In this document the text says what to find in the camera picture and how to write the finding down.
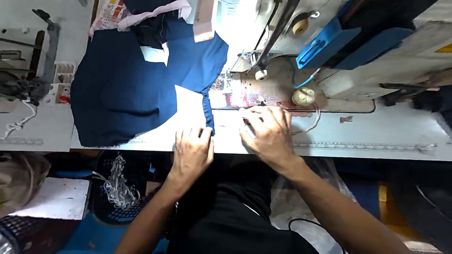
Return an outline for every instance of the black basket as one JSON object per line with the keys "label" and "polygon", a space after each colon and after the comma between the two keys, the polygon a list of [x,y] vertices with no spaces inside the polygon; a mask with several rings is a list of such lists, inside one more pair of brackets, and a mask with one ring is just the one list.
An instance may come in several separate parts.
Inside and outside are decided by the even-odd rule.
{"label": "black basket", "polygon": [[[135,186],[140,192],[141,198],[144,198],[146,191],[146,179],[144,173],[149,171],[149,164],[135,156],[133,152],[120,151],[121,156],[126,161],[122,174],[127,179],[127,186]],[[97,162],[96,172],[108,179],[111,175],[110,170],[113,162],[118,156],[118,151],[103,151]],[[137,204],[124,211],[121,208],[115,208],[114,203],[110,203],[104,190],[104,181],[93,180],[92,185],[91,210],[94,216],[101,222],[108,225],[127,225],[140,213],[145,206],[145,202],[139,200]]]}

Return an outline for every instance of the blue cover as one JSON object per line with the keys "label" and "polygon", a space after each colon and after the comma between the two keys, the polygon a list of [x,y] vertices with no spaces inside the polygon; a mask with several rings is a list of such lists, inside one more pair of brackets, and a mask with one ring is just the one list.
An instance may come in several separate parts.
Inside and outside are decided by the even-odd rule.
{"label": "blue cover", "polygon": [[150,131],[177,111],[174,85],[202,94],[213,127],[208,90],[226,63],[217,35],[195,43],[192,25],[168,20],[168,67],[144,60],[135,35],[96,31],[71,87],[74,123],[83,146],[115,146]]}
{"label": "blue cover", "polygon": [[328,25],[312,40],[298,56],[298,68],[317,69],[361,32],[361,28],[343,30],[338,18]]}
{"label": "blue cover", "polygon": [[375,60],[382,54],[394,48],[415,31],[407,28],[390,28],[374,36],[370,41],[359,47],[342,60],[334,69],[353,70]]}

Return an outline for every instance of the left hand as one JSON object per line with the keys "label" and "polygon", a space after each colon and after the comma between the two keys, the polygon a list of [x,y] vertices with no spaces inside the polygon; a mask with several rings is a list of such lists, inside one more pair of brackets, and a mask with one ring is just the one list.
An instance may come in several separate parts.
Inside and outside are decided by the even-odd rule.
{"label": "left hand", "polygon": [[166,187],[181,198],[213,161],[212,128],[180,129],[176,132],[173,167],[165,181]]}

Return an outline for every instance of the navy blue fabric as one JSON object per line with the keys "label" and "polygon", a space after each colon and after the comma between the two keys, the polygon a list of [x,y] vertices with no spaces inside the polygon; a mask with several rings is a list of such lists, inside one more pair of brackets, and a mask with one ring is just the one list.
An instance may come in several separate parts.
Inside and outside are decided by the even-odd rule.
{"label": "navy blue fabric", "polygon": [[226,63],[229,46],[217,33],[211,40],[194,42],[193,26],[182,19],[168,22],[166,31],[169,58],[168,68],[177,75],[169,75],[170,83],[178,84],[203,95],[202,107],[206,126],[215,134],[209,89]]}
{"label": "navy blue fabric", "polygon": [[166,122],[177,111],[174,85],[202,94],[213,128],[208,90],[226,62],[228,45],[216,34],[195,43],[192,25],[168,20],[169,59],[144,60],[135,35],[96,31],[71,87],[74,123],[83,146],[115,146]]}

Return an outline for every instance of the plastic bag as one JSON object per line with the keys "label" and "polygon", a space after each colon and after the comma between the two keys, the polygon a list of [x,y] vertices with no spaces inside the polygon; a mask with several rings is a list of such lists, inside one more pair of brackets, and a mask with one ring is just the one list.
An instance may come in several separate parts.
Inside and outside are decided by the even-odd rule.
{"label": "plastic bag", "polygon": [[[305,162],[322,179],[356,202],[351,191],[337,174],[332,159],[309,157],[305,158]],[[288,230],[289,221],[297,218],[319,223],[298,191],[282,176],[273,185],[270,206],[272,210],[270,221],[278,229]],[[294,221],[291,224],[291,229],[310,242],[320,254],[342,253],[340,245],[325,229],[318,225],[306,221]]]}
{"label": "plastic bag", "polygon": [[20,210],[33,198],[50,166],[35,152],[0,152],[0,218]]}

